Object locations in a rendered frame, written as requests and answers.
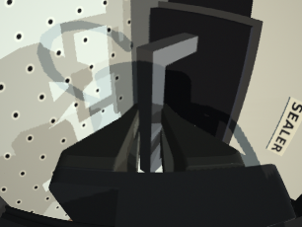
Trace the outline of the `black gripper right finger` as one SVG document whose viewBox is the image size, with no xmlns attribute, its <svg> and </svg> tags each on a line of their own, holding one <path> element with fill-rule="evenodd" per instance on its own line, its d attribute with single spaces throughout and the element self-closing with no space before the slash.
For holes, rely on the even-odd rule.
<svg viewBox="0 0 302 227">
<path fill-rule="evenodd" d="M 245 167 L 239 150 L 181 118 L 165 103 L 161 113 L 161 124 L 163 172 Z"/>
</svg>

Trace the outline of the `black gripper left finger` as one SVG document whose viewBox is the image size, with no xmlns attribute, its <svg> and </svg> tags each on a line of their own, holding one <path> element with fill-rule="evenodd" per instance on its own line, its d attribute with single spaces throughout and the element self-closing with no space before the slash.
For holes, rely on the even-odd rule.
<svg viewBox="0 0 302 227">
<path fill-rule="evenodd" d="M 139 109 L 136 103 L 120 118 L 64 149 L 55 169 L 69 166 L 138 172 L 138 125 Z"/>
</svg>

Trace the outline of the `grey heat sealer housing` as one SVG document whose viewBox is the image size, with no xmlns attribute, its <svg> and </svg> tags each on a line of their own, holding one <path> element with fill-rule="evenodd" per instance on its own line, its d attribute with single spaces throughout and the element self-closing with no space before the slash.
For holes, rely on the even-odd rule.
<svg viewBox="0 0 302 227">
<path fill-rule="evenodd" d="M 140 170 L 162 166 L 165 103 L 239 150 L 245 167 L 275 165 L 292 204 L 302 193 L 302 0 L 130 0 L 130 19 Z"/>
</svg>

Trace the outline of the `grey flat base plate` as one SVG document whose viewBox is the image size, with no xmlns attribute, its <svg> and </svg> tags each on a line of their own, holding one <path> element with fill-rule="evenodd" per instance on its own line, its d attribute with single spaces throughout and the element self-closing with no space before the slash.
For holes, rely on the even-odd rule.
<svg viewBox="0 0 302 227">
<path fill-rule="evenodd" d="M 62 150 L 133 106 L 130 0 L 0 0 L 0 196 L 68 220 Z"/>
</svg>

